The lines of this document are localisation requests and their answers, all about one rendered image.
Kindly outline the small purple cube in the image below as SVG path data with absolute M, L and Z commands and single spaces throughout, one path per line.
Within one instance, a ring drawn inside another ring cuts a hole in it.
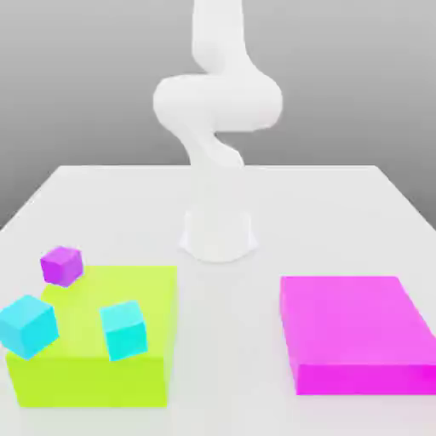
M 83 275 L 82 252 L 77 249 L 58 246 L 44 255 L 40 264 L 44 281 L 64 288 Z

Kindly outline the large lime green box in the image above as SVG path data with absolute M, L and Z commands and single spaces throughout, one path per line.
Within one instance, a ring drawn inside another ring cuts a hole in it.
M 174 266 L 87 266 L 68 288 L 44 287 L 59 338 L 35 357 L 7 353 L 6 365 L 22 407 L 164 407 L 169 398 L 177 325 Z M 111 361 L 100 309 L 136 301 L 148 350 Z

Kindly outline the small cyan cube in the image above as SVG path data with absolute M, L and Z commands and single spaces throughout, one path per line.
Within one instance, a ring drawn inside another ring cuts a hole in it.
M 29 360 L 59 337 L 54 308 L 24 295 L 0 310 L 0 342 L 10 352 Z
M 100 309 L 100 319 L 110 361 L 148 351 L 146 323 L 137 301 L 125 301 Z

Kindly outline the large magenta box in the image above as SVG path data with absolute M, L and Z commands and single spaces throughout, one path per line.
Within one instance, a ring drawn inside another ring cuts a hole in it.
M 283 276 L 298 395 L 434 395 L 436 335 L 396 277 Z

